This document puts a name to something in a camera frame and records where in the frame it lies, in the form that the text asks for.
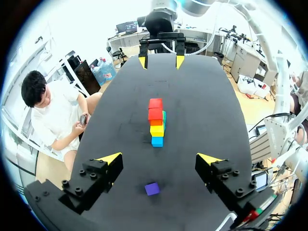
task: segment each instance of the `white shirt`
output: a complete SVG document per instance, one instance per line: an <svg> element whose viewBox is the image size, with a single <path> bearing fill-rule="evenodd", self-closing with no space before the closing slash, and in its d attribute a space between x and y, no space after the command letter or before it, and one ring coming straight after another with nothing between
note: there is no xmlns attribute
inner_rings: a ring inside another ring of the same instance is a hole
<svg viewBox="0 0 308 231"><path fill-rule="evenodd" d="M51 93L50 104L45 108L32 109L31 123L34 131L43 143L51 146L55 140L68 136L73 124L79 121L82 111L76 102L79 91L65 81L56 80L48 84ZM64 155L70 150L77 150L79 138L73 140L61 150Z"/></svg>

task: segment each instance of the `black hair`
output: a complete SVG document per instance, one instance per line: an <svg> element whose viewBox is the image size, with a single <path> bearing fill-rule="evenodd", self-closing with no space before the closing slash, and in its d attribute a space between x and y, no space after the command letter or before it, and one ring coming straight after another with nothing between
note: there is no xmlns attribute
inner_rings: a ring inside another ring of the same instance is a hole
<svg viewBox="0 0 308 231"><path fill-rule="evenodd" d="M21 96L29 107L34 107L35 104L42 100L42 94L46 90L46 80L38 71L31 71L25 77L21 86Z"/></svg>

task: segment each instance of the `screw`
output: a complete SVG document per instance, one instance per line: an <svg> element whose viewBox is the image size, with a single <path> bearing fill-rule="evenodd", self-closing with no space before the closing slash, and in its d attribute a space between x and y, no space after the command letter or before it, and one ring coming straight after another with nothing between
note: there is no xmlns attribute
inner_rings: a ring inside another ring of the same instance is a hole
<svg viewBox="0 0 308 231"><path fill-rule="evenodd" d="M94 179L97 178L97 175L96 175L95 173L91 173L91 174L90 174L90 177L91 177L92 180L94 180Z"/></svg>
<svg viewBox="0 0 308 231"><path fill-rule="evenodd" d="M68 187L68 186L69 186L68 181L67 181L67 180L63 180L63 181L62 181L62 186L63 186L63 187Z"/></svg>
<svg viewBox="0 0 308 231"><path fill-rule="evenodd" d="M239 174L240 174L240 171L239 171L239 170L235 170L235 171L233 172L233 175L234 175L235 177L237 177Z"/></svg>
<svg viewBox="0 0 308 231"><path fill-rule="evenodd" d="M229 175L227 174L227 173L225 173L225 174L223 174L222 176L221 176L221 179L222 180L227 180L229 178Z"/></svg>
<svg viewBox="0 0 308 231"><path fill-rule="evenodd" d="M75 188L75 193L76 193L77 195L82 195L82 193L83 193L82 188L76 187L76 188Z"/></svg>
<svg viewBox="0 0 308 231"><path fill-rule="evenodd" d="M238 188L235 192L238 196L241 196L244 193L244 189Z"/></svg>
<svg viewBox="0 0 308 231"><path fill-rule="evenodd" d="M83 169L81 169L81 170L79 170L79 174L80 174L81 176L84 176L84 175L86 174L86 171L83 170Z"/></svg>
<svg viewBox="0 0 308 231"><path fill-rule="evenodd" d="M250 188L255 188L256 187L256 185L257 185L257 182L255 181L255 180L252 180L251 182L250 182Z"/></svg>

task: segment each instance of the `purple block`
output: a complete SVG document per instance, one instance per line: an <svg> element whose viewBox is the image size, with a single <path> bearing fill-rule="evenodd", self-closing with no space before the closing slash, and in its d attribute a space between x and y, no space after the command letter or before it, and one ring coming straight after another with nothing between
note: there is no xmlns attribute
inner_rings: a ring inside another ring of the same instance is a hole
<svg viewBox="0 0 308 231"><path fill-rule="evenodd" d="M158 187L157 183L147 184L145 186L145 190L146 190L146 193L148 194L148 196L159 193L159 187Z"/></svg>

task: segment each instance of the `cube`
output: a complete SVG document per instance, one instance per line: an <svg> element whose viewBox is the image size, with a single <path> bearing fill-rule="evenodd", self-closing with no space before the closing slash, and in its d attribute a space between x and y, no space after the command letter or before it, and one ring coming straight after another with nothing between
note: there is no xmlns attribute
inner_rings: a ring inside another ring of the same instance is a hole
<svg viewBox="0 0 308 231"><path fill-rule="evenodd" d="M159 126L159 125L163 124L162 119L152 119L152 120L149 120L149 121L150 121L151 126Z"/></svg>
<svg viewBox="0 0 308 231"><path fill-rule="evenodd" d="M150 126L150 133L155 137L163 137L164 136L164 124L159 126Z"/></svg>
<svg viewBox="0 0 308 231"><path fill-rule="evenodd" d="M163 120L163 109L161 109L161 108L150 108L148 120Z"/></svg>
<svg viewBox="0 0 308 231"><path fill-rule="evenodd" d="M163 100L162 99L150 99L149 109L150 108L161 108L161 109L163 109Z"/></svg>
<svg viewBox="0 0 308 231"><path fill-rule="evenodd" d="M164 146L164 137L152 137L152 146L154 148L162 148Z"/></svg>
<svg viewBox="0 0 308 231"><path fill-rule="evenodd" d="M145 187L146 194L148 194L148 196L159 194L160 192L158 184L156 182L153 184L147 184L144 187Z"/></svg>
<svg viewBox="0 0 308 231"><path fill-rule="evenodd" d="M166 123L166 112L165 111L163 111L163 121L164 123Z"/></svg>

